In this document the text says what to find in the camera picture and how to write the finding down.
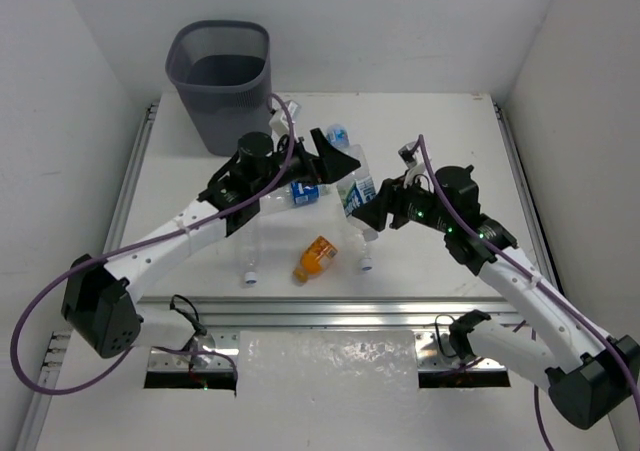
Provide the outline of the clear bottle green-blue label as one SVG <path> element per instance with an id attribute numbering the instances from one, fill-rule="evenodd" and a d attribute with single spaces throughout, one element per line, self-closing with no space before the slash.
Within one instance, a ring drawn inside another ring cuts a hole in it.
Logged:
<path id="1" fill-rule="evenodd" d="M 337 148 L 360 163 L 358 169 L 336 184 L 344 214 L 349 218 L 357 208 L 371 201 L 377 192 L 362 147 L 360 145 L 338 145 Z"/>

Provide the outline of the clear unlabelled bottle white cap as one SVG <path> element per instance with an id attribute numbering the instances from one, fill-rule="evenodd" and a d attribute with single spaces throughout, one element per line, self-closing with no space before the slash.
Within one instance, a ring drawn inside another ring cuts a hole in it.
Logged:
<path id="1" fill-rule="evenodd" d="M 366 273 L 373 269 L 371 243 L 378 237 L 378 232 L 371 228 L 362 230 L 352 225 L 348 226 L 347 244 L 359 272 Z"/>

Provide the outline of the orange juice bottle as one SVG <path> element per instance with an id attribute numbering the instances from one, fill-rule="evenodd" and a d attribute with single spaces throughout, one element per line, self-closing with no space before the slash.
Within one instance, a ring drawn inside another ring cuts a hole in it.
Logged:
<path id="1" fill-rule="evenodd" d="M 337 247 L 323 236 L 318 236 L 301 254 L 292 274 L 301 284 L 323 274 L 338 254 Z"/>

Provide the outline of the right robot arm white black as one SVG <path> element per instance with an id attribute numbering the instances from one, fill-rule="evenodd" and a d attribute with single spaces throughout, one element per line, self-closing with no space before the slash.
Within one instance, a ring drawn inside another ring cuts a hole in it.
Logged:
<path id="1" fill-rule="evenodd" d="M 449 326 L 454 359 L 499 362 L 544 391 L 569 423 L 588 429 L 639 397 L 639 345 L 630 336 L 614 338 L 550 285 L 514 236 L 482 213 L 472 171 L 442 167 L 433 190 L 408 175 L 386 179 L 352 216 L 378 232 L 415 222 L 443 233 L 454 260 L 503 296 L 538 335 L 536 341 L 518 336 L 472 310 Z"/>

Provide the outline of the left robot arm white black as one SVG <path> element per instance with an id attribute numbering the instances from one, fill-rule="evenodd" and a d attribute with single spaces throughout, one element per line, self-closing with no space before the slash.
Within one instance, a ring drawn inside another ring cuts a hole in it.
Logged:
<path id="1" fill-rule="evenodd" d="M 142 306 L 140 299 L 173 268 L 253 219 L 269 186 L 333 184 L 359 168 L 357 159 L 334 148 L 320 130 L 312 130 L 311 137 L 313 153 L 299 139 L 275 143 L 260 132 L 241 137 L 207 187 L 138 249 L 110 258 L 84 255 L 74 262 L 63 318 L 103 359 L 132 346 L 185 349 L 205 332 L 203 326 L 178 310 Z"/>

